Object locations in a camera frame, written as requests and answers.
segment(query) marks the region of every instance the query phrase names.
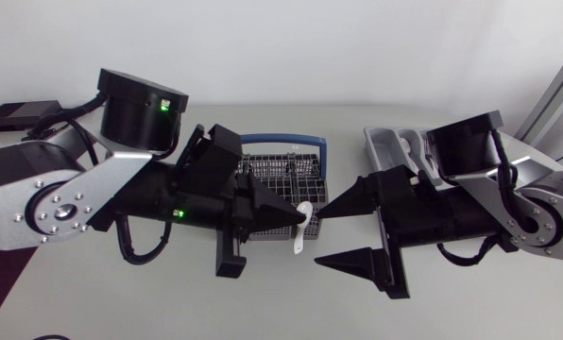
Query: black box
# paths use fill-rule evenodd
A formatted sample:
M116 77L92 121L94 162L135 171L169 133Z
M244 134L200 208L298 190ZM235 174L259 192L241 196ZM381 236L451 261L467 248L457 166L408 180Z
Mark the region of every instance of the black box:
M31 128L47 114L61 109L57 100L7 103L0 106L0 131L20 131Z

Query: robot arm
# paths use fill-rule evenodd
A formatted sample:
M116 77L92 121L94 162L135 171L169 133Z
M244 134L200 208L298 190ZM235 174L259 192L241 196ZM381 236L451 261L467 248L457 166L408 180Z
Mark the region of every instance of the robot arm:
M563 260L563 171L534 157L509 161L496 128L497 111L428 132L439 173L452 186L436 189L425 172L401 165L358 178L317 213L332 218L373 213L383 248L316 259L318 264L373 281L391 298L409 298L402 247L437 244L458 265L479 263L494 245ZM461 258L444 242L485 236L479 253Z
M67 128L45 141L0 148L0 250L66 241L115 223L125 259L143 264L162 250L170 224L182 223L216 230L216 274L237 278L246 259L235 241L305 219L252 175L236 174L240 136L219 125L208 133L198 126L176 164L157 161L176 146L187 95L109 70L101 71L99 90L94 103L106 103L100 130ZM77 125L87 107L95 105L47 116L37 127ZM84 169L77 158L95 143L106 159ZM151 256L133 253L129 215L166 223Z

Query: table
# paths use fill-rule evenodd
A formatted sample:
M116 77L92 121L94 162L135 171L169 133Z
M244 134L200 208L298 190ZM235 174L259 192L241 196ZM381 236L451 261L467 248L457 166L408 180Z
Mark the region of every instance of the table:
M460 117L395 106L190 105L182 119L179 145L197 123L325 137L332 200L371 172L363 127L433 128ZM131 227L137 252L155 246L163 229L136 218ZM479 245L447 248L468 256ZM406 248L412 298L403 300L313 261L380 246L375 215L325 220L299 255L289 241L243 245L247 266L232 280L214 275L212 230L176 225L162 255L143 266L122 259L114 230L91 230L37 250L0 309L0 339L563 339L563 261L495 247L463 268L435 246Z

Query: wire basket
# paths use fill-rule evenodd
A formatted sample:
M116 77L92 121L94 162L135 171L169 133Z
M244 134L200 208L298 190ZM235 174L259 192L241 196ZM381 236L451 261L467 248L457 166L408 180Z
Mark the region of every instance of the wire basket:
M262 184L293 206L297 207L300 202L310 201L313 204L314 215L305 228L304 239L317 239L321 225L315 217L315 213L328 202L325 180L325 139L302 135L258 134L242 136L242 143L293 143L319 146L321 160L317 154L246 154L238 164L239 173L251 173ZM288 240L295 237L296 233L296 226L288 226L252 232L249 239L252 241Z

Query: white spoon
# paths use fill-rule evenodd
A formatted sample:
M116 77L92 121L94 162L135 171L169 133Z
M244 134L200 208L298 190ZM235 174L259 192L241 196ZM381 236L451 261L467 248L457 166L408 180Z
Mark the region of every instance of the white spoon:
M299 229L297 230L297 237L294 239L294 253L298 254L302 251L302 240L304 239L304 230L311 222L311 216L313 215L313 204L309 201L304 201L297 206L297 210L300 213L307 215L304 222L299 224Z

